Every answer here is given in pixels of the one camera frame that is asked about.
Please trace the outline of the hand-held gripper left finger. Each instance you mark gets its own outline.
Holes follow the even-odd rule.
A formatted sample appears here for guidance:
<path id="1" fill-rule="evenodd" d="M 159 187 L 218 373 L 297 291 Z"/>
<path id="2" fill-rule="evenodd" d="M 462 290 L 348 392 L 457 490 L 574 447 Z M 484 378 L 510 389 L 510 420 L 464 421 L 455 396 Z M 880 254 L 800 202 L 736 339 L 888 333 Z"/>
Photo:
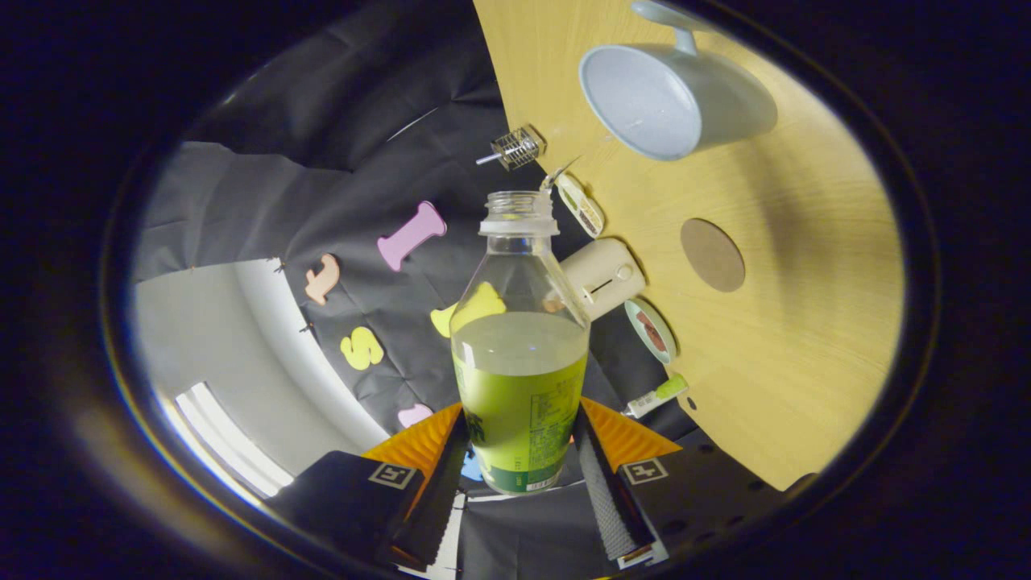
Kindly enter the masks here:
<path id="1" fill-rule="evenodd" d="M 325 453 L 267 504 L 350 557 L 426 569 L 448 528 L 468 443 L 456 403 L 362 455 Z"/>

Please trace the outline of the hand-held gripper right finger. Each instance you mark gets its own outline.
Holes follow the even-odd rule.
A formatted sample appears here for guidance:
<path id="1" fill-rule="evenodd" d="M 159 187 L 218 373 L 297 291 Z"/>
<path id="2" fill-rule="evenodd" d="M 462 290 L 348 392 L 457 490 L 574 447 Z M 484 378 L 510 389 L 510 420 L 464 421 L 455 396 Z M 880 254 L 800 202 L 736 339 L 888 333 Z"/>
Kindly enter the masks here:
<path id="1" fill-rule="evenodd" d="M 609 561 L 621 569 L 688 562 L 743 547 L 787 524 L 811 480 L 780 489 L 694 429 L 671 441 L 583 397 L 577 452 Z"/>

